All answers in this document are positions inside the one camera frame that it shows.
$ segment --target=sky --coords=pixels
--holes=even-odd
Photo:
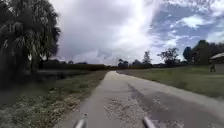
[[[224,40],[224,0],[50,0],[59,13],[57,58],[116,65],[122,58],[142,61],[200,39]]]

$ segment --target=treeline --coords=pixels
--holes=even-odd
[[[87,71],[98,71],[98,70],[112,70],[118,69],[117,66],[107,66],[104,64],[88,64],[87,62],[73,63],[69,61],[59,61],[57,59],[48,60],[43,63],[40,69],[44,70],[87,70]]]
[[[206,40],[200,40],[193,48],[186,47],[183,56],[188,64],[208,65],[211,57],[223,52],[223,43],[209,43]]]

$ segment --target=grass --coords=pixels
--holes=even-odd
[[[73,109],[104,78],[106,71],[20,89],[17,100],[0,108],[0,127],[48,128]]]
[[[224,98],[224,74],[210,73],[209,67],[126,70],[124,73],[209,97]]]

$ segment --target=palm tree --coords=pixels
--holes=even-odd
[[[29,56],[34,70],[39,57],[57,52],[58,14],[47,0],[11,0],[6,5],[12,17],[0,26],[0,73],[9,63],[22,66]]]

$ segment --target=road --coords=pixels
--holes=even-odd
[[[112,71],[55,128],[72,128],[81,118],[88,128],[143,128],[144,116],[158,128],[224,128],[224,103]]]

